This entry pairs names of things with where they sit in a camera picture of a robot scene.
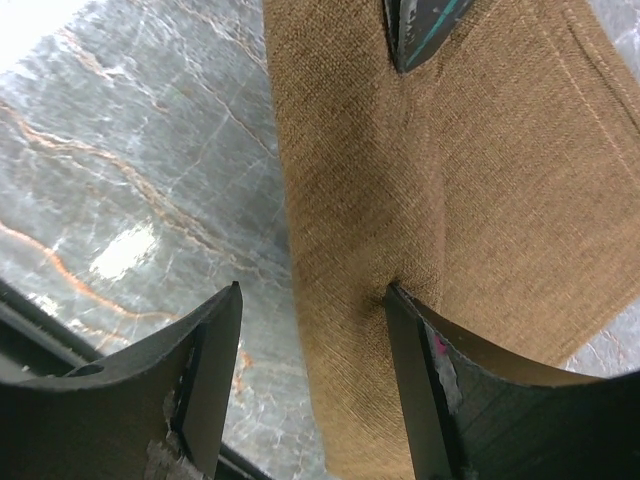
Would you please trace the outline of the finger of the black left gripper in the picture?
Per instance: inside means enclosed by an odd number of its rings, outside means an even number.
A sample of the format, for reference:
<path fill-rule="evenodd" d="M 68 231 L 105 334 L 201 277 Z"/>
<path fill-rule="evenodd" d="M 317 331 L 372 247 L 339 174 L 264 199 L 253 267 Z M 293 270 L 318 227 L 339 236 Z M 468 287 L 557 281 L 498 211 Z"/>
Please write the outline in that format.
<path fill-rule="evenodd" d="M 473 0 L 384 0 L 392 62 L 408 74 L 431 59 L 473 5 Z"/>

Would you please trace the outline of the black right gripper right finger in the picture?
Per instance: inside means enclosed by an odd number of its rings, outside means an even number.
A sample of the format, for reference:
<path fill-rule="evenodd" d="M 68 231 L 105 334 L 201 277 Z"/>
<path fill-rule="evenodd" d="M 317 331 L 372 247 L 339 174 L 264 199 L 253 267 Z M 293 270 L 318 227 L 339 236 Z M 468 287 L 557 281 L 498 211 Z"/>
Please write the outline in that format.
<path fill-rule="evenodd" d="M 396 284 L 384 297 L 419 479 L 635 479 L 639 376 L 603 379 L 527 359 Z"/>

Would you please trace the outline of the brown cloth napkin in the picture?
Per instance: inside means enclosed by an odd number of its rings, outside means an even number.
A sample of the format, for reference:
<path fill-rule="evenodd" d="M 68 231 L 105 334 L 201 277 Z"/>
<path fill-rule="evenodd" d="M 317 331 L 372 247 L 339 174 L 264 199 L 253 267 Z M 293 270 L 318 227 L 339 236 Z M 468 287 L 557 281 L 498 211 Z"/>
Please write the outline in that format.
<path fill-rule="evenodd" d="M 477 1 L 401 76 L 379 1 L 268 1 L 294 300 L 330 474 L 413 475 L 382 299 L 558 364 L 639 296 L 639 86 L 585 1 Z"/>

